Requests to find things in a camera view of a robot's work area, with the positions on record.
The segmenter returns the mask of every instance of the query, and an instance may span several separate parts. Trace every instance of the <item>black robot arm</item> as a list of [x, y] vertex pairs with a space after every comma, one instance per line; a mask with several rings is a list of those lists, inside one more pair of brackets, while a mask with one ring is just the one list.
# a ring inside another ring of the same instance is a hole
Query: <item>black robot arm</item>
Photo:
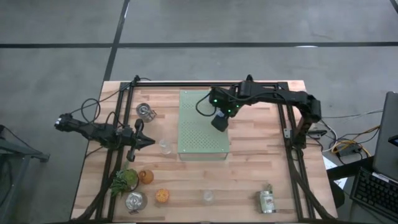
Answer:
[[144, 122], [142, 119], [136, 120], [134, 125], [136, 132], [134, 132], [129, 125], [117, 129], [111, 124], [106, 123], [84, 123], [74, 119], [70, 113], [61, 114], [54, 126], [60, 131], [78, 132], [88, 140], [97, 141], [101, 146], [108, 149], [117, 149], [120, 146], [131, 146], [131, 150], [127, 154], [127, 159], [130, 162], [134, 161], [135, 149], [140, 150], [143, 147], [155, 143], [155, 140], [142, 133], [144, 129]]
[[282, 89], [264, 88], [253, 81], [248, 75], [245, 81], [231, 85], [229, 90], [217, 86], [211, 87], [209, 101], [220, 109], [211, 124], [219, 131], [228, 127], [228, 118], [236, 116], [244, 105], [258, 102], [292, 105], [301, 112], [301, 120], [293, 130], [292, 144], [305, 148], [305, 138], [313, 123], [321, 120], [321, 104], [312, 95], [304, 91], [288, 91]]

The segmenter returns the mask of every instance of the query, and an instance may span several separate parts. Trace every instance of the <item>potted succulent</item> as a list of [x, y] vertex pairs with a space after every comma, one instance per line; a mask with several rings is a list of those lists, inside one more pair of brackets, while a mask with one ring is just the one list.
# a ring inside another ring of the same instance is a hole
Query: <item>potted succulent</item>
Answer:
[[138, 175], [134, 169], [123, 169], [117, 171], [111, 184], [111, 195], [116, 196], [120, 193], [122, 196], [125, 192], [135, 190], [138, 187], [138, 183]]

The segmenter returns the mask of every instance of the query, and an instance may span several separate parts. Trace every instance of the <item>pegboard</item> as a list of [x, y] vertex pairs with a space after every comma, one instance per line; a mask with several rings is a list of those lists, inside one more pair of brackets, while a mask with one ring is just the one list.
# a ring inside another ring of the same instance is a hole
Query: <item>pegboard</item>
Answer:
[[[180, 91], [179, 154], [229, 153], [228, 130], [225, 132], [217, 130], [211, 125], [214, 116], [202, 116], [195, 109], [196, 103], [207, 94], [206, 90]], [[208, 102], [208, 98], [198, 105], [198, 109], [204, 114], [214, 112], [214, 107]]]

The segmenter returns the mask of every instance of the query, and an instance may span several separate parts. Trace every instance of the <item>metal stand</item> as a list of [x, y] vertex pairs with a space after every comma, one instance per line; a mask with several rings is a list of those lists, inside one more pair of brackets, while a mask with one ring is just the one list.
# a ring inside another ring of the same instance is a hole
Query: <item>metal stand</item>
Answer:
[[19, 169], [17, 170], [16, 174], [13, 174], [12, 170], [10, 170], [9, 175], [13, 176], [12, 183], [10, 183], [9, 190], [6, 192], [4, 204], [0, 208], [0, 223], [8, 223], [9, 217], [12, 213], [11, 211], [16, 204], [17, 192], [21, 187], [21, 183], [28, 168], [30, 159], [36, 158], [40, 160], [40, 162], [47, 162], [50, 155], [36, 151], [29, 147], [18, 146], [5, 140], [2, 137], [3, 131], [4, 126], [0, 125], [0, 149], [6, 151], [6, 153], [0, 153], [0, 156], [4, 157], [5, 162], [9, 163], [8, 169], [11, 169], [11, 162], [8, 161], [9, 159], [20, 161]]

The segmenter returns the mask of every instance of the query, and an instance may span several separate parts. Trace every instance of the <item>wooden table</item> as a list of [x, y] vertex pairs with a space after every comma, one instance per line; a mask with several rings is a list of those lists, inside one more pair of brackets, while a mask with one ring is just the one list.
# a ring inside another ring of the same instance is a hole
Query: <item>wooden table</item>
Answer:
[[[303, 81], [284, 81], [292, 91], [305, 90]], [[120, 82], [105, 82], [101, 99], [119, 90]], [[277, 105], [257, 103], [244, 106], [235, 118], [229, 119], [230, 154], [225, 161], [182, 162], [177, 155], [178, 106], [180, 90], [203, 90], [202, 87], [135, 87], [130, 125], [137, 119], [136, 106], [146, 102], [158, 114], [151, 123], [145, 124], [143, 133], [156, 141], [166, 138], [172, 143], [172, 153], [163, 155], [160, 146], [154, 144], [136, 151], [136, 160], [129, 164], [137, 171], [150, 169], [155, 174], [153, 183], [141, 184], [138, 191], [148, 196], [147, 207], [138, 214], [130, 215], [125, 206], [127, 194], [118, 197], [114, 222], [289, 222], [297, 221], [292, 186], [282, 139]], [[117, 95], [101, 103], [101, 114], [96, 122], [102, 123], [114, 111]], [[299, 111], [294, 108], [297, 121]], [[90, 142], [88, 152], [98, 148]], [[126, 160], [128, 148], [123, 155]], [[81, 173], [80, 184], [72, 211], [78, 217], [94, 199], [100, 189], [106, 150], [88, 157]], [[328, 177], [320, 148], [308, 145], [304, 151], [310, 188], [330, 214], [337, 217]], [[274, 188], [277, 213], [260, 214], [256, 210], [254, 194], [270, 183]], [[155, 202], [155, 192], [168, 189], [170, 200], [166, 204]], [[204, 190], [212, 190], [215, 202], [205, 205]], [[304, 215], [307, 209], [300, 192]], [[103, 215], [108, 212], [106, 197]]]

